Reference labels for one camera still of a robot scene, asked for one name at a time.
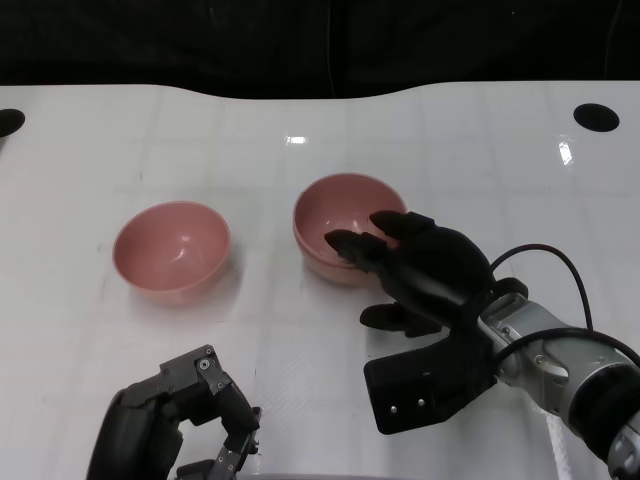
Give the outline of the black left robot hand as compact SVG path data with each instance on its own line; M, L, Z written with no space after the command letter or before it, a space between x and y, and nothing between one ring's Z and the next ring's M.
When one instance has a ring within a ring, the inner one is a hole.
M220 419L226 439L213 459L176 468L178 479L235 479L258 453L262 409L252 406L204 345L160 365L160 372L119 391L102 422L89 479L168 479L183 444L180 424Z

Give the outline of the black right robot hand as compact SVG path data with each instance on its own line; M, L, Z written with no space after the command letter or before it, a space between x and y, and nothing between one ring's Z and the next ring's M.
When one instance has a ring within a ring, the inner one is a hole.
M369 219L397 245L344 229L324 235L339 257L373 274L393 299L366 308L360 323L408 338L443 328L452 334L476 330L480 308L495 284L482 251L461 232L414 212L378 211Z

